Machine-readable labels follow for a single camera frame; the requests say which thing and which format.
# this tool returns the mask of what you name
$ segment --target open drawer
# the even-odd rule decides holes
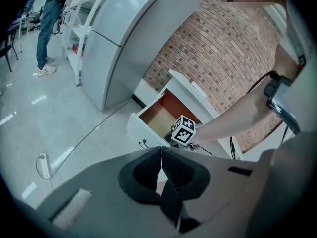
[[[143,148],[170,146],[168,135],[181,115],[200,123],[181,101],[166,90],[139,113],[130,116],[127,135]]]

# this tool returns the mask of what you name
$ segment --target shelving unit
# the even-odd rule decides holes
[[[69,13],[64,21],[65,38],[62,41],[65,49],[65,58],[68,58],[75,73],[75,84],[80,85],[80,75],[82,68],[82,51],[86,37],[91,30],[93,19],[105,0],[72,0],[71,5],[66,10]],[[78,44],[77,53],[73,51],[72,45]]]

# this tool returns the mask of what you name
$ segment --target sneaker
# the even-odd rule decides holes
[[[44,65],[43,69],[38,69],[38,77],[42,77],[44,75],[50,75],[53,74],[56,71],[55,67],[47,65],[47,63]]]
[[[49,56],[46,57],[46,63],[51,63],[54,62],[55,59],[54,58],[50,58]]]

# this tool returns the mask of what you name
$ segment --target power strip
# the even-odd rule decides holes
[[[41,160],[43,177],[46,179],[51,178],[51,169],[50,169],[50,163],[49,163],[49,158],[48,158],[47,154],[41,153],[40,160]]]

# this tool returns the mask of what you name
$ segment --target jeans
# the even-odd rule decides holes
[[[36,59],[38,61],[39,69],[43,69],[46,64],[46,45],[50,40],[52,30],[62,9],[63,5],[59,4],[56,0],[49,1],[44,5],[41,31],[39,33],[38,46],[36,48]]]

